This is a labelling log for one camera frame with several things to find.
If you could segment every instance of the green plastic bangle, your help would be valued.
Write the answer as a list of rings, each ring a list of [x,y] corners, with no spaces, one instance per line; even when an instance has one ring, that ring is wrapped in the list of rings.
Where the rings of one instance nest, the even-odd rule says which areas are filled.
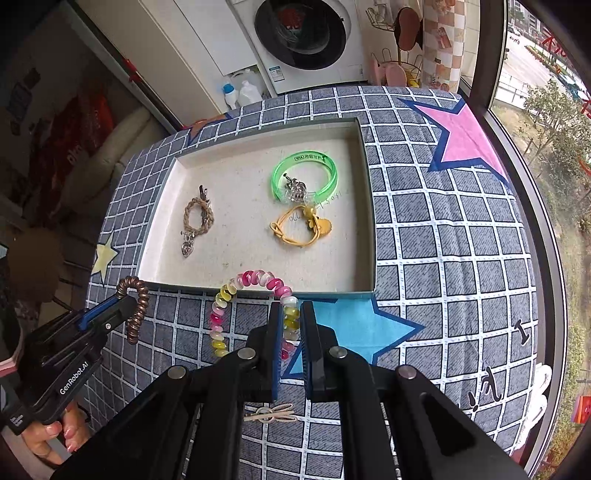
[[[330,180],[324,187],[318,190],[318,192],[309,192],[309,195],[313,194],[312,200],[314,204],[318,205],[324,202],[333,194],[333,192],[336,190],[337,182],[339,181],[339,175],[336,171],[335,162],[333,162],[332,158],[330,158],[328,155],[315,152],[313,150],[305,150],[284,158],[273,170],[273,174],[271,175],[271,189],[273,190],[273,195],[275,195],[277,199],[281,201],[284,199],[279,187],[279,180],[281,179],[281,176],[294,165],[306,161],[320,163],[324,165],[330,173]]]

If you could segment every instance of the white plastic bottle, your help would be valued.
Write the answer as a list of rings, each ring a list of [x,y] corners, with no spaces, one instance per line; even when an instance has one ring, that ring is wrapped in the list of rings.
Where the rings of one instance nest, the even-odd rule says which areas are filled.
[[[260,101],[262,101],[262,96],[258,89],[250,84],[248,80],[243,80],[242,88],[238,95],[238,103],[240,103],[240,106],[246,106]]]
[[[232,84],[227,83],[223,86],[223,94],[230,110],[234,110],[237,107],[236,102],[238,101],[238,92],[236,89]]]

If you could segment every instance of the window frame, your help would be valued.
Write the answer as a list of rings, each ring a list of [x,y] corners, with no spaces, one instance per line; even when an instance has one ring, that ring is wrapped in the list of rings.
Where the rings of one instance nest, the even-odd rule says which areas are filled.
[[[565,27],[560,28],[550,11],[540,1],[523,0],[526,9],[540,19],[551,31],[569,38]],[[470,106],[480,126],[493,144],[512,183],[523,218],[528,240],[532,245],[538,301],[538,358],[552,367],[552,380],[545,392],[548,407],[541,421],[530,431],[520,465],[531,476],[539,467],[550,444],[566,371],[567,305],[560,254],[547,209],[525,160],[506,129],[491,111],[503,65],[507,38],[508,2],[480,0],[480,41],[472,86],[460,81],[460,94]],[[565,49],[574,42],[562,42]],[[577,67],[583,62],[574,61]]]

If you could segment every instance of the fingernail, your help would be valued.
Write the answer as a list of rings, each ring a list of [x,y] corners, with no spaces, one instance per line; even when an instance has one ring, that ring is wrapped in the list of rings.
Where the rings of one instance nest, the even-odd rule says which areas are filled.
[[[49,435],[57,435],[58,433],[60,433],[61,427],[60,424],[58,422],[54,422],[51,425],[48,425],[45,427],[45,431],[49,434]]]
[[[76,429],[74,427],[68,427],[64,431],[64,438],[71,439],[76,434]]]

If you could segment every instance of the white tray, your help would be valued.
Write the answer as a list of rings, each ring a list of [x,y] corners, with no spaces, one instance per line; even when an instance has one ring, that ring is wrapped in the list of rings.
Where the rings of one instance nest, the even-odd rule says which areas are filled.
[[[271,193],[273,168],[286,156],[316,150],[331,157],[339,173],[335,194],[318,208],[332,232],[309,247],[287,245],[269,223],[290,205]],[[301,163],[288,174],[317,190],[328,173]],[[183,212],[207,188],[215,222],[195,239],[193,253],[181,253]],[[190,224],[201,225],[201,209]],[[287,220],[288,236],[307,241],[303,219]],[[368,163],[356,119],[306,122],[257,132],[182,155],[171,166],[144,242],[138,276],[180,287],[219,288],[245,270],[262,268],[298,293],[368,293],[375,288],[375,224]]]

